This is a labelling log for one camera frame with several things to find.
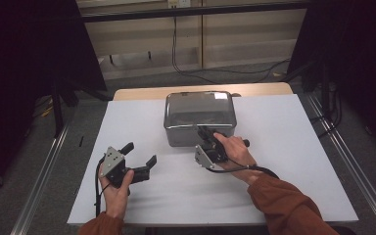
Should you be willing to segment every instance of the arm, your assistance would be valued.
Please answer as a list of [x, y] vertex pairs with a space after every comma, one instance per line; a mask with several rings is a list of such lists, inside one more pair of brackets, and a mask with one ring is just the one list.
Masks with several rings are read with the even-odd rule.
[[[232, 160], [220, 164], [222, 168], [256, 164], [242, 138], [225, 138], [218, 133], [214, 137]], [[246, 169], [232, 174], [250, 185], [248, 192], [256, 208], [264, 213], [270, 234], [337, 234], [322, 220], [316, 204], [294, 185], [257, 170]]]
[[121, 234], [124, 225], [124, 215], [127, 207], [127, 191], [132, 182], [134, 172], [130, 170], [124, 176], [120, 188], [109, 185], [106, 177], [99, 178], [106, 201], [106, 212], [101, 212], [96, 218], [86, 222], [78, 231], [79, 235], [117, 235]]

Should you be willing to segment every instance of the metal box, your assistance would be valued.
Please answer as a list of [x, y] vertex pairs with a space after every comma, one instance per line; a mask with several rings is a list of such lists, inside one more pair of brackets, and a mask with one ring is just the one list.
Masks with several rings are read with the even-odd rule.
[[166, 97], [164, 129], [170, 146], [201, 144], [198, 125], [233, 135], [237, 120], [231, 94], [225, 91], [181, 92]]

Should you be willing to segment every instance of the orange sleeve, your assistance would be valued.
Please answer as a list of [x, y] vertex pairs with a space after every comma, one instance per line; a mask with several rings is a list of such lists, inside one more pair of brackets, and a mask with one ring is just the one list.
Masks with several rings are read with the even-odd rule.
[[338, 234], [322, 220], [313, 200], [288, 182], [263, 173], [248, 192], [271, 235]]
[[99, 216], [86, 222], [78, 230], [78, 235], [121, 235], [123, 220], [112, 218], [101, 212]]

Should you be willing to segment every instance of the hand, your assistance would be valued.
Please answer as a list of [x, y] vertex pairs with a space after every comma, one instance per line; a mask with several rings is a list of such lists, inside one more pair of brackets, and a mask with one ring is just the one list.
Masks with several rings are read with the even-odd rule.
[[[232, 160], [228, 161], [227, 163], [218, 164], [223, 169], [232, 169], [239, 167], [239, 165], [257, 165], [256, 160], [250, 154], [241, 137], [231, 136], [229, 138], [226, 138], [219, 133], [215, 133], [213, 136], [219, 142], [221, 142], [222, 146], [224, 146], [225, 153], [227, 154], [228, 158]], [[252, 185], [253, 182], [255, 182], [255, 180], [259, 178], [261, 171], [244, 169], [231, 172], [231, 174], [236, 178], [245, 181], [249, 185]]]
[[127, 206], [127, 192], [129, 190], [129, 185], [132, 182], [133, 175], [134, 171], [130, 169], [124, 176], [120, 188], [115, 188], [113, 185], [109, 185], [109, 179], [106, 177], [99, 177], [102, 188], [109, 185], [103, 192], [106, 201], [106, 214], [108, 216], [124, 219]]

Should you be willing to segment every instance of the table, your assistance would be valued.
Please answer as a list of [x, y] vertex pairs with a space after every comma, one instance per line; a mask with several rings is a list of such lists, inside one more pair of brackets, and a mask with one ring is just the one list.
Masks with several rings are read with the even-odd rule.
[[[149, 181], [131, 186], [127, 224], [152, 227], [264, 224], [263, 214], [254, 208], [246, 192], [247, 185], [229, 174], [216, 175], [200, 168], [194, 162], [191, 148], [167, 145], [161, 127], [165, 96], [169, 92], [200, 90], [227, 90], [244, 96], [233, 100], [238, 119], [236, 133], [247, 134], [258, 163], [312, 197], [325, 220], [357, 220], [300, 101], [288, 84], [273, 83], [118, 91], [116, 101], [110, 102], [106, 111], [69, 224], [81, 224], [94, 216], [95, 164], [108, 146], [121, 148], [129, 140], [135, 140], [135, 150], [126, 156], [127, 165], [143, 165], [153, 154], [158, 155], [158, 163], [151, 170]], [[227, 216], [228, 212], [240, 215], [233, 218]]]

